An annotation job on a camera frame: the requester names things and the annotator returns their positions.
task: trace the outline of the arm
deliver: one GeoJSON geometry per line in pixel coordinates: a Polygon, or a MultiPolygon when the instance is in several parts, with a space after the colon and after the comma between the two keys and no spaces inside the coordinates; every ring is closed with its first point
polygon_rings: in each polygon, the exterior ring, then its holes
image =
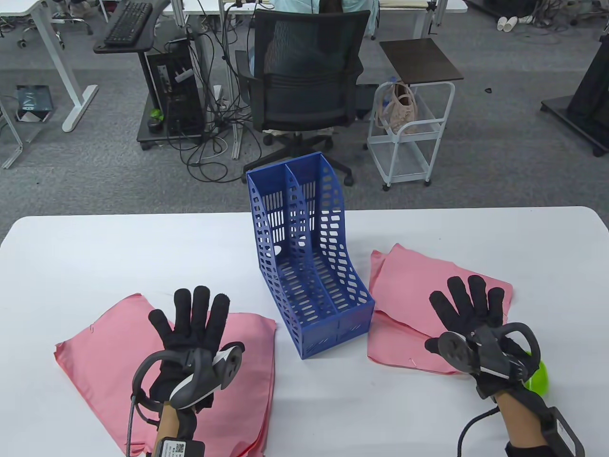
{"type": "Polygon", "coordinates": [[[510,443],[518,448],[547,446],[539,418],[510,394],[500,392],[495,400],[503,416],[510,443]]]}
{"type": "Polygon", "coordinates": [[[163,405],[163,413],[161,415],[161,423],[158,426],[157,439],[154,443],[154,456],[158,452],[158,444],[163,438],[176,438],[178,436],[178,429],[180,428],[180,421],[175,409],[171,407],[169,402],[165,402],[163,405]]]}

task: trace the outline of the desk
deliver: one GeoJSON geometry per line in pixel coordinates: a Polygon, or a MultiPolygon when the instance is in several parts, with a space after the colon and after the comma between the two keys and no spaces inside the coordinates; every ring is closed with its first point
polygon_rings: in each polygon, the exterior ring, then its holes
{"type": "Polygon", "coordinates": [[[63,121],[62,129],[64,132],[71,132],[85,113],[89,103],[97,93],[97,85],[87,86],[84,91],[76,81],[76,76],[72,68],[66,61],[59,42],[55,37],[55,32],[51,26],[49,8],[41,0],[0,0],[0,16],[27,16],[32,15],[32,19],[38,28],[40,36],[46,46],[49,55],[61,76],[64,86],[72,99],[74,108],[63,121]]]}
{"type": "MultiPolygon", "coordinates": [[[[539,340],[548,403],[588,455],[607,454],[609,233],[592,210],[347,211],[345,219],[365,284],[371,251],[394,243],[512,283],[510,320],[539,340]]],[[[249,213],[34,217],[17,221],[0,248],[4,453],[120,457],[55,363],[54,344],[134,292],[173,317],[174,290],[198,284],[227,293],[232,312],[278,323],[268,457],[451,456],[463,426],[492,407],[467,376],[371,362],[363,337],[302,361],[258,269],[249,213]]],[[[506,442],[493,416],[470,430],[464,455],[499,456],[506,442]]]]}

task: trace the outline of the computer tower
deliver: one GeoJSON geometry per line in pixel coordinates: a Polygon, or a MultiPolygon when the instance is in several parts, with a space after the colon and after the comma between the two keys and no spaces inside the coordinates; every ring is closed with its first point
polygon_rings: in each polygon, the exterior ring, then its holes
{"type": "Polygon", "coordinates": [[[160,22],[154,48],[146,54],[150,76],[170,136],[201,134],[206,121],[206,91],[200,76],[199,48],[173,20],[160,22]]]}

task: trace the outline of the computer keyboard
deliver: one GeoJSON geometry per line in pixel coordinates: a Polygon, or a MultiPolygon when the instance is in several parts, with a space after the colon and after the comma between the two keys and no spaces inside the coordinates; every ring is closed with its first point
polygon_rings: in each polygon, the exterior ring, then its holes
{"type": "Polygon", "coordinates": [[[146,21],[152,13],[150,3],[130,1],[125,1],[125,3],[125,9],[120,13],[121,16],[104,38],[106,46],[133,46],[138,41],[146,21]]]}

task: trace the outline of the mesh chair back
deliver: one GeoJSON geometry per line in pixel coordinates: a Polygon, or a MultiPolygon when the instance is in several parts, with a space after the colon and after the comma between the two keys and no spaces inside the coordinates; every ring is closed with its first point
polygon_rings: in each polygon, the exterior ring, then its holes
{"type": "Polygon", "coordinates": [[[264,82],[264,128],[307,131],[353,121],[369,15],[256,11],[254,77],[264,82]]]}

